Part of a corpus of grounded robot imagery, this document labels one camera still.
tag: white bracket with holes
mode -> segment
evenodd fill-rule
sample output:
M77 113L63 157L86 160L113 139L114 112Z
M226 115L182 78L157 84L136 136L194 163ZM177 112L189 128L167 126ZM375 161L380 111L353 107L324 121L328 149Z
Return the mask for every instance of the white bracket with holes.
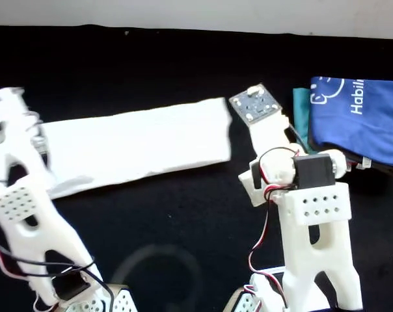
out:
M314 226L351 219L347 183L293 190L285 193L282 200L286 213L292 215L299 225Z
M279 209L286 266L283 289L288 312L306 311L308 293L316 275L323 271L337 293L341 309L362 309L360 278L351 253L348 185L292 190L273 199ZM319 239L311 244L308 227L316 224Z
M37 225L32 226L26 222L27 217L35 218ZM6 235L11 252L16 257L44 262L45 253L55 250L81 267L92 262L75 229L52 204L42 181L31 174L7 188L0 189L0 226ZM22 262L19 266L26 273L47 274L45 266ZM92 265L89 270L101 278L96 265ZM73 302L90 298L100 290L100 284L88 275L82 275L91 286L70 301L61 302L62 306L68 307ZM51 278L28 278L29 285L45 304L53 306L59 301L55 296Z
M244 293L241 295L233 312L255 312L258 301L259 299L254 297L252 294Z
M114 301L113 312L137 312L129 291L123 289L119 292Z

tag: black wire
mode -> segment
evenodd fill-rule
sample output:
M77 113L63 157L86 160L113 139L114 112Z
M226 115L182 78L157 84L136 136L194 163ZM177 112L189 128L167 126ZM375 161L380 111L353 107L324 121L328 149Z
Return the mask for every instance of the black wire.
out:
M101 287L103 287L105 289L105 291L108 292L108 294L110 295L110 308L109 308L109 312L113 312L113 308L114 308L114 294L111 291L110 287L108 287L108 285L106 283L104 283L100 278L98 278L95 274L93 274L92 272L88 271L87 269L82 270L84 273L88 274L92 279L94 279L97 283L100 284Z
M263 158L266 154L268 154L270 151L274 151L274 150L287 150L287 151L291 151L294 155L296 154L296 151L294 151L294 150L291 149L291 148L287 148L287 147L285 147L285 146L277 146L277 147L275 147L275 148L268 149L267 151L265 151L265 152L262 154L262 156L259 157L259 161L258 161L259 166L262 165L262 158Z
M308 151L308 147L306 146L305 142L303 142L300 134L298 133L298 131L296 131L295 127L291 123L289 124L289 129L293 133L293 135L295 135L295 137L298 139L298 143L302 146L304 152L306 153Z
M90 268L95 263L94 258L92 259L92 262L86 266L79 266L74 263L40 262L40 261L23 259L23 258L16 257L15 255L13 255L9 250L4 248L1 244L0 244L0 252L4 255L7 255L9 258L11 258L17 262L27 263L28 265L39 265L39 266L43 266L43 267L44 266L46 267L48 265L50 265L50 266L59 265L59 266L66 266L66 267L72 268L71 270L68 270L66 272L61 272L61 273L32 274L32 273L24 272L24 274L26 276L33 276L33 277L37 277L37 278L56 278L56 277L66 276L69 274L73 274L75 272L86 270L86 269Z

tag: wire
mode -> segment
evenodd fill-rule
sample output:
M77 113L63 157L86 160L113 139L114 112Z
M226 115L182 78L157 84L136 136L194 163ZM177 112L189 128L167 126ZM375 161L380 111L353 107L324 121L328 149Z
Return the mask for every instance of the wire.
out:
M53 305L53 306L51 306L49 309L47 309L47 310L39 310L38 308L37 308L37 304L38 304L38 302L39 302L39 294L36 292L36 299L34 300L34 302L33 302L33 311L34 312L51 312L51 311L53 311L55 308L56 308L56 304L55 305Z
M260 312L260 309L262 308L262 301L259 300L257 303L256 307L254 308L254 312Z
M4 248L1 244L0 244L0 252L2 254L7 255L9 258L17 261L17 262L22 262L22 263L27 263L29 265L39 265L39 266L66 266L66 267L70 267L71 270L68 270L66 272L61 272L61 273L48 273L48 274L32 274L32 273L25 273L25 276L33 276L33 277L37 277L37 278L56 278L56 277L61 277L61 276L66 276L69 274L73 274L75 272L79 272L79 271L83 271L88 269L89 267L91 267L93 264L95 264L95 260L92 259L92 262L86 266L79 266L76 265L74 263L59 263L59 262L40 262L40 261L32 261L32 260L27 260L27 259L23 259L20 257L16 257L15 255L13 255L9 250L7 250L6 248Z
M246 293L252 294L253 296L256 296L256 292L254 291L254 286L253 285L244 285L243 289Z
M278 280L274 275L272 275L272 274L270 274L270 273L263 272L263 271L260 271L260 270L256 270L256 269L253 267L253 265L252 265L251 258L252 258L252 256L253 256L254 251L256 251L256 250L263 244L263 241L264 241L265 236L266 236L266 233L267 233L267 229L268 229L268 220L269 220L269 209L270 209L270 203L271 203L271 195L272 195L272 193L273 193L273 192L276 192L276 191L278 191L278 190L289 190L289 189L293 189L293 185L288 185L288 186L286 186L286 187L281 187L281 186L276 187L276 185L270 185L270 186L269 186L269 189L266 188L266 190L265 190L265 198L266 198L266 200L267 200L267 204L266 204L265 222L264 222L264 226L263 226L263 230L262 230L262 234L260 235L260 238L258 239L257 243L252 247L252 249L251 249L251 251L250 251L250 254L249 254L249 261L248 261L248 262L249 262L249 268L250 268L250 270L251 270L253 273L263 275L263 276L265 276L268 280L272 281L272 282L275 284L275 286L276 286L276 288L277 288L277 290L278 290L280 296L281 296L282 299L283 299L285 308L288 308L288 303L287 303L287 301L286 301L286 297L285 297L285 295L284 295L282 285L279 283L279 280Z
M111 291L110 287L108 287L108 285L106 283L104 283L99 277L97 277L95 274L93 274L92 272L90 272L87 269L83 269L82 270L84 273L88 274L92 279L94 279L97 283L100 284L101 287L103 287L105 289L105 291L108 292L108 294L110 295L110 307L109 307L109 312L113 312L113 308L114 308L114 294Z
M303 142L300 134L298 133L298 131L296 131L295 127L291 123L289 124L289 129L293 133L293 135L295 135L296 139L298 140L299 145L301 145L303 150L305 152L307 152L308 151L308 147L306 146L305 142Z
M14 278L15 280L22 280L22 281L27 281L27 278L21 275L16 275L11 273L9 270L7 270L3 258L1 257L0 254L0 270L3 272L4 275L10 277L10 278Z
M266 177L263 168L262 168L262 158L266 156L266 154L268 154L271 151L274 150L287 150L287 151L291 151L295 156L298 154L299 151L294 151L291 148L287 148L285 146L278 146L275 148L271 148L269 150L267 150L266 152L264 152L260 157L259 157L259 169L260 169L260 175L262 176L263 180L266 182L266 184L269 184L268 178Z

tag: black fabric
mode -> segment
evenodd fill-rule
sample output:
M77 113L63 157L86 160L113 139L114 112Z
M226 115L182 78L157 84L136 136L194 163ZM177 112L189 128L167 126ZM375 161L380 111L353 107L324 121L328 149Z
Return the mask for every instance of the black fabric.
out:
M45 122L229 98L258 83L291 116L292 88L308 87L317 75L393 80L393 40L0 27L0 87L24 87L27 104ZM237 179L249 169L254 152L246 125L232 116L228 163L55 201L106 281L134 251L171 244L187 250L200 267L203 286L196 311L222 311L248 282L247 254L261 232L264 211L251 206ZM133 146L126 148L134 153ZM393 311L393 177L365 170L344 181L351 188L351 242L364 305L367 311ZM272 209L265 246L254 255L257 267L282 264L277 217ZM145 266L149 269L131 273L127 282L139 311L166 311L166 301L187 296L192 278L174 261L172 274L163 275L166 263L154 259ZM28 312L33 300L26 284L0 273L0 311Z

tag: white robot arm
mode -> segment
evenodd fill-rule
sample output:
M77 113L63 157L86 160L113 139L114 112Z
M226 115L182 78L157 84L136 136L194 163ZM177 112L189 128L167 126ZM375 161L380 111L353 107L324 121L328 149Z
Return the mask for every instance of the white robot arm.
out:
M349 237L349 189L346 183L336 182L347 169L344 154L329 150L307 155L300 145L290 143L285 130L295 130L263 85L250 87L230 102L249 127L257 154L250 162L250 170L239 179L253 206L267 200L277 204L286 267L280 288L274 276L253 269L249 256L254 274L251 284L245 287L243 301L251 302L247 311L311 311L308 297L320 272L325 272L334 286L339 307L362 309L360 280L353 266ZM320 237L311 244L308 227L316 225ZM267 221L253 251L260 245L266 227ZM278 285L281 297L266 278ZM236 307L241 304L244 302L240 300Z
M0 227L9 246L0 245L0 267L10 277L26 280L48 311L136 312L128 289L110 289L102 282L76 230L47 195L52 177L41 156L47 152L46 138L21 93L18 88L0 89ZM16 164L27 175L7 186L10 167ZM67 263L45 263L50 250ZM4 254L17 261L21 276L7 272Z

